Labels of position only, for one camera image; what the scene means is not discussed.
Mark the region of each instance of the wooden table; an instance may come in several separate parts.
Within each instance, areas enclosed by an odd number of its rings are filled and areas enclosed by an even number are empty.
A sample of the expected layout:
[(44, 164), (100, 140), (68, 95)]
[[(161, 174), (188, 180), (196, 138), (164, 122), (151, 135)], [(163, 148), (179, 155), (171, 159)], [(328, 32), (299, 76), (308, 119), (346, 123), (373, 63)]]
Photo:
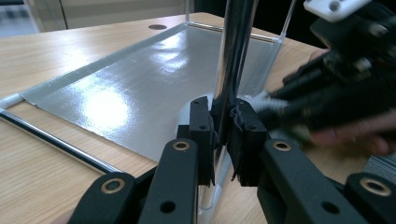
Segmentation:
[[(223, 23), (222, 18), (205, 13), (192, 14), (191, 18), (207, 24)], [(171, 28), (183, 21), (184, 16), (175, 16), (0, 39), (0, 98), (161, 32), (149, 29), (151, 24)], [(266, 34), (258, 30), (254, 33)], [(286, 39), (265, 88), (277, 89), (281, 78), (306, 63), (314, 50), (312, 46)], [(156, 165), (32, 105), (20, 103), (9, 111), (131, 175), (142, 175)], [(340, 182), (347, 175), (361, 171), (367, 161), (367, 155), (339, 147), (307, 146), (304, 151), (325, 175)], [(0, 223), (50, 223), (74, 208), (87, 187), (100, 176), (4, 121), (0, 121), (0, 153)], [(225, 183), (213, 223), (227, 222), (265, 222), (256, 188), (242, 188), (237, 181)]]

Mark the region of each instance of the white plastic part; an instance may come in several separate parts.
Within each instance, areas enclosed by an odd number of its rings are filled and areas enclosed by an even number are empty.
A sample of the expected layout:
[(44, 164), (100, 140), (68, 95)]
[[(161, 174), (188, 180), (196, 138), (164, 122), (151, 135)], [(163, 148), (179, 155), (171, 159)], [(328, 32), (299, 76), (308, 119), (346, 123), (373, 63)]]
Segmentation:
[(209, 209), (198, 208), (198, 224), (210, 224), (213, 217), (213, 213), (215, 212), (215, 209), (218, 205), (220, 195), (221, 195), (221, 186), (216, 185), (212, 206)]
[(329, 22), (341, 21), (372, 0), (305, 0), (305, 10)]
[(23, 101), (23, 97), (19, 93), (15, 93), (0, 99), (0, 108), (7, 109), (15, 104)]

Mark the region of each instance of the wooden tabletop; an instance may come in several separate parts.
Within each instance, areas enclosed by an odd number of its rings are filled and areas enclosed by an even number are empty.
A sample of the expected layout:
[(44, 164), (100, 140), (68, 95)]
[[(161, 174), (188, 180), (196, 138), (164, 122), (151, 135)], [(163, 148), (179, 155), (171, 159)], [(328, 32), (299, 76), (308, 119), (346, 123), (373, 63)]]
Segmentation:
[[(205, 13), (192, 14), (191, 19), (219, 26), (223, 23), (222, 18)], [(163, 31), (149, 29), (152, 24), (162, 24), (169, 29), (183, 21), (184, 16), (175, 16), (0, 39), (0, 98), (73, 71)], [(269, 35), (258, 30), (254, 33)], [(286, 39), (265, 88), (269, 91), (279, 88), (282, 77), (306, 63), (315, 50)], [(154, 161), (27, 103), (14, 105), (9, 111), (131, 175), (142, 175), (156, 165)], [(361, 171), (367, 162), (367, 155), (340, 147), (306, 146), (304, 151), (323, 174), (342, 183), (349, 174)], [(0, 153), (0, 223), (50, 223), (74, 208), (92, 181), (100, 176), (2, 120)], [(256, 188), (240, 187), (237, 181), (226, 181), (213, 223), (265, 222), (256, 191)]]

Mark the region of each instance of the reflective metal surface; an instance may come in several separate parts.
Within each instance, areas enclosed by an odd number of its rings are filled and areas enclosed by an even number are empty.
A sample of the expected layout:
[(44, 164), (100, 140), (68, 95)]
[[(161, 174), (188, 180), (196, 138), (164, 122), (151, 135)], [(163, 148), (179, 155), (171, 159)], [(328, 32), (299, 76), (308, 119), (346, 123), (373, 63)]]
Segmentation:
[[(176, 137), (183, 105), (215, 89), (220, 38), (219, 32), (180, 24), (21, 95), (158, 161)], [(239, 94), (262, 91), (279, 46), (250, 40)]]

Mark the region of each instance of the white cabinet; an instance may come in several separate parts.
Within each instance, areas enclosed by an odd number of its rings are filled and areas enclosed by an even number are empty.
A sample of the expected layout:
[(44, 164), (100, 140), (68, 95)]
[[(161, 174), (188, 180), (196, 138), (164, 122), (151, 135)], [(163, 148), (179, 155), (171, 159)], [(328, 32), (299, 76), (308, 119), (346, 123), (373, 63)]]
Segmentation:
[(41, 32), (184, 14), (184, 0), (25, 0)]

